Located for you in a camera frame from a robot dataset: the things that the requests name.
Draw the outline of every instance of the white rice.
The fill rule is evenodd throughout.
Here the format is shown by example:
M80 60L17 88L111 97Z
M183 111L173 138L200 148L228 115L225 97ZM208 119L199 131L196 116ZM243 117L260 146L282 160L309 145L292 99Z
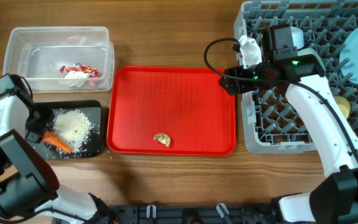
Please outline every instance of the white rice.
M55 118L52 133L73 148L73 152L80 152L83 143L88 141L88 136L94 124L80 110L60 112Z

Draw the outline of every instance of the carrot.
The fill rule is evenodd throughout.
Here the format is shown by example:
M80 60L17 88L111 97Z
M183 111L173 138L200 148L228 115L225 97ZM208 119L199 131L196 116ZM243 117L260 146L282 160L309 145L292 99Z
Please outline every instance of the carrot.
M68 144L60 140L58 136L54 135L50 131L47 131L44 134L42 140L46 143L53 144L54 146L59 147L65 152L71 152L73 150Z

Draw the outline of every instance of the candy wrapper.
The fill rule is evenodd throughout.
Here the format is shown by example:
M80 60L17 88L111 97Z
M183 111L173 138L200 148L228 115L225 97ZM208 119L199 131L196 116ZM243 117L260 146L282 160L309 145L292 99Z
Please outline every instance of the candy wrapper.
M72 67L63 66L60 69L64 75L69 74L70 72L83 72L88 75L89 78L97 78L99 77L99 71L96 68L92 68L87 65L83 65L81 63L75 63ZM88 81L87 84L96 86L96 81Z

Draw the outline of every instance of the red tray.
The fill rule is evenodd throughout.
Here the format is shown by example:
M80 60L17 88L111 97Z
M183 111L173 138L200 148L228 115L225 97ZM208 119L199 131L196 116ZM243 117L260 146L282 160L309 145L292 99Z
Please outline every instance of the red tray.
M235 97L218 80L207 68L122 67L114 75L108 146L136 154L230 154L236 146ZM171 137L170 147L154 141L157 133Z

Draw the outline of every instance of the wooden table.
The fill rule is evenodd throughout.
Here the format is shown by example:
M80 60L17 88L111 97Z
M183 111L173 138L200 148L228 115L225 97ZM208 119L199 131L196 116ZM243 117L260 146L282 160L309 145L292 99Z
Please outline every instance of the wooden table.
M205 47L212 40L233 37L233 22L242 3L241 0L16 1L22 3L0 4L0 76L7 41L15 27L105 26L115 47L116 68L205 67ZM209 59L217 67L236 65L231 43L215 46ZM106 139L110 96L110 92L36 94L35 101L100 101ZM285 155L247 152L240 100L238 96L237 147L227 157L124 155L110 151L104 143L104 151L98 157L48 163L61 184L79 192L91 192L110 205L241 204L268 202L272 197L313 190L324 179L317 152ZM50 223L50 218L36 217L28 223Z

